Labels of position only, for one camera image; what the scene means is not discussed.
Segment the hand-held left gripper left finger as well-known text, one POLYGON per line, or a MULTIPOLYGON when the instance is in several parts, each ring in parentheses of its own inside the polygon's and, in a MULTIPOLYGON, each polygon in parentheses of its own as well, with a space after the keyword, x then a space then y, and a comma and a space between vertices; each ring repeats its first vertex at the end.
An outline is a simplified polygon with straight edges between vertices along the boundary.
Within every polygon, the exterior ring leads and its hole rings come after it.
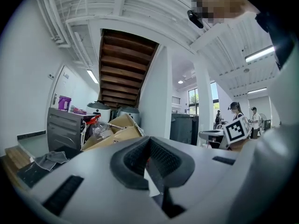
POLYGON ((50 224, 161 224, 169 218, 147 190, 128 189, 112 174, 113 154, 136 138, 84 151, 50 172, 32 189, 17 194, 34 214, 50 224), (82 183, 56 216, 43 204, 70 177, 82 183))

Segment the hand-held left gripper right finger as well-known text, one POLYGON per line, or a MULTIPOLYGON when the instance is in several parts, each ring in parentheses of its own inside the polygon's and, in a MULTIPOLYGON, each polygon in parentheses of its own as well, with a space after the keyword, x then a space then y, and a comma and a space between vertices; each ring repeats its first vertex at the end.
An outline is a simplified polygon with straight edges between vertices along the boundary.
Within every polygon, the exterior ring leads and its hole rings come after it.
POLYGON ((234 224, 243 183, 243 151, 195 147, 151 137, 163 151, 164 194, 156 224, 234 224))

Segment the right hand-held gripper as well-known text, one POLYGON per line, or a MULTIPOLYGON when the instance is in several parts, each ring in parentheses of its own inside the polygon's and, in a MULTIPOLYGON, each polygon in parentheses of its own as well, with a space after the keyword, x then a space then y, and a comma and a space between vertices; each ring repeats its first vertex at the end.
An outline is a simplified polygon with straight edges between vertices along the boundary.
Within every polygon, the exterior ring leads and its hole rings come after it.
POLYGON ((199 132, 199 137, 208 142, 212 148, 229 149, 231 144, 248 138, 251 129, 248 119, 241 116, 221 129, 199 132))

